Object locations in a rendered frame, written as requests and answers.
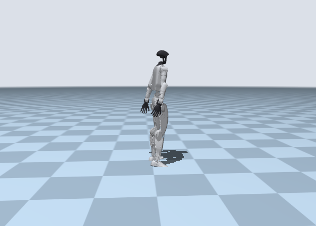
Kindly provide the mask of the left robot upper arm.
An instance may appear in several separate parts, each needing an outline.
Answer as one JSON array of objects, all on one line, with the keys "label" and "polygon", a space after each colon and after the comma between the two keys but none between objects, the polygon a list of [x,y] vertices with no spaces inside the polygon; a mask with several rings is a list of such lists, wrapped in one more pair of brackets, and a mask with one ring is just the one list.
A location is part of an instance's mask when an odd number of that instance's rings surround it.
[{"label": "left robot upper arm", "polygon": [[152,80],[153,80],[153,75],[151,76],[151,79],[150,79],[149,84],[148,84],[149,88],[151,88],[151,89],[152,89]]}]

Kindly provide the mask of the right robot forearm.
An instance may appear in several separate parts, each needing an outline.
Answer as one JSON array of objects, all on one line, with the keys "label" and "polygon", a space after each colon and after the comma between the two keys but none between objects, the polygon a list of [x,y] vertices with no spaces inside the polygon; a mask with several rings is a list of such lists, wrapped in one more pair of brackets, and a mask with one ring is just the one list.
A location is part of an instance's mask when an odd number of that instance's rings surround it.
[{"label": "right robot forearm", "polygon": [[161,88],[160,88],[160,90],[159,90],[160,93],[159,93],[159,97],[158,97],[158,99],[159,99],[158,103],[160,103],[160,104],[162,104],[162,102],[164,100],[164,96],[165,96],[165,92],[166,92],[167,86],[168,86],[167,83],[163,83]]}]

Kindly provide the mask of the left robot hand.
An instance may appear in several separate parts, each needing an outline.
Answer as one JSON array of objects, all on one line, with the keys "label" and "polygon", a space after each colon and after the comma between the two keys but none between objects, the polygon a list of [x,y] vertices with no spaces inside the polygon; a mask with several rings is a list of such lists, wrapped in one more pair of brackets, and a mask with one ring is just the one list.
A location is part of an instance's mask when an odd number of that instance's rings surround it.
[{"label": "left robot hand", "polygon": [[[144,99],[144,100],[145,100],[145,99]],[[144,101],[144,104],[142,105],[141,111],[142,111],[142,109],[143,109],[144,113],[145,113],[145,110],[146,110],[146,113],[147,113],[147,108],[148,108],[148,111],[149,111],[148,103],[149,103],[149,100],[148,100],[148,102],[145,102],[145,101]],[[145,110],[144,110],[144,109],[145,109]],[[142,111],[142,113],[143,113],[143,111]]]}]

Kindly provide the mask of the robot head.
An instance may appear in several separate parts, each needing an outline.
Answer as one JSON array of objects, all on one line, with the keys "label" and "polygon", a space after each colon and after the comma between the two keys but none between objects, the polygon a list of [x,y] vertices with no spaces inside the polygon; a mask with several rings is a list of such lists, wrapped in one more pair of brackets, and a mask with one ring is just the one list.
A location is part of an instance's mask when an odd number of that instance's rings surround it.
[{"label": "robot head", "polygon": [[[168,55],[169,55],[168,52],[166,52],[166,51],[164,51],[164,50],[158,51],[158,52],[157,52],[157,56],[160,56],[160,58],[163,59],[163,61],[160,61],[160,62],[158,63],[158,65],[165,64]],[[158,66],[158,65],[157,65],[157,66]]]}]

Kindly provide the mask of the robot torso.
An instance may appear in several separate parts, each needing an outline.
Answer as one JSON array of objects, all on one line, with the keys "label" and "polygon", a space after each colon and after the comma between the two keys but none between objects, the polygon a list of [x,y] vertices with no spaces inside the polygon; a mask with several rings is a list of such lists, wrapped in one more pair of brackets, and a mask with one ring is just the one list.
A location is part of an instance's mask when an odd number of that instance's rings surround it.
[{"label": "robot torso", "polygon": [[[159,97],[159,90],[160,90],[160,67],[164,67],[164,65],[158,65],[154,67],[153,70],[153,80],[152,80],[152,90],[156,90],[156,93],[154,94],[154,97],[152,98],[152,106],[155,107],[158,101]],[[166,81],[165,81],[166,83]]]}]

